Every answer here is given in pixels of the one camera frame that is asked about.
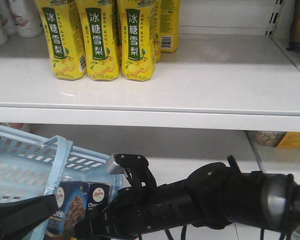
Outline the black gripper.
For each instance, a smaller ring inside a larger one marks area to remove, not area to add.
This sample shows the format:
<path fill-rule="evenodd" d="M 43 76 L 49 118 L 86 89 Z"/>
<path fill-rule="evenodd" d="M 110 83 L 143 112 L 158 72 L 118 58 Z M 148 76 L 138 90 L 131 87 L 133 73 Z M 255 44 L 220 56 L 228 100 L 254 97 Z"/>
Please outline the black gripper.
<path fill-rule="evenodd" d="M 121 189 L 117 197 L 100 214 L 99 234 L 93 233 L 93 210 L 74 225 L 77 240 L 137 238 L 144 234 L 192 225 L 202 227 L 203 211 L 196 199 L 202 182 L 198 168 L 186 179 L 158 186 L 147 165 L 121 166 L 130 187 Z"/>

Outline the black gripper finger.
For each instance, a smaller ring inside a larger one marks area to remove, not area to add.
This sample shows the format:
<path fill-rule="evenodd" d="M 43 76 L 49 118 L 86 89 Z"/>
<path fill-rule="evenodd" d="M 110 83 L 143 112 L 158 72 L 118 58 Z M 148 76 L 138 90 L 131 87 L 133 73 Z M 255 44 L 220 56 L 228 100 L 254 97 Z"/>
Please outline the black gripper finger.
<path fill-rule="evenodd" d="M 54 194 L 0 203 L 0 240 L 21 240 L 58 210 Z"/>

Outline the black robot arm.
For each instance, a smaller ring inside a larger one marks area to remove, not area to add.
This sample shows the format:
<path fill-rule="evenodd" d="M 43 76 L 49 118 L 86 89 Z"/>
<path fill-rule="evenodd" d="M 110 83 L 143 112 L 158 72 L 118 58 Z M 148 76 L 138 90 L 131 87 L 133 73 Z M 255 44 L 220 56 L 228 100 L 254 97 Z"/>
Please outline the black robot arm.
<path fill-rule="evenodd" d="M 142 235 L 188 225 L 222 230 L 239 223 L 280 233 L 289 240 L 300 226 L 300 184 L 292 174 L 241 172 L 235 158 L 214 162 L 186 179 L 157 185 L 148 160 L 139 154 L 112 154 L 110 174 L 123 174 L 120 189 L 105 207 L 97 207 L 74 226 L 79 239 L 140 239 Z"/>

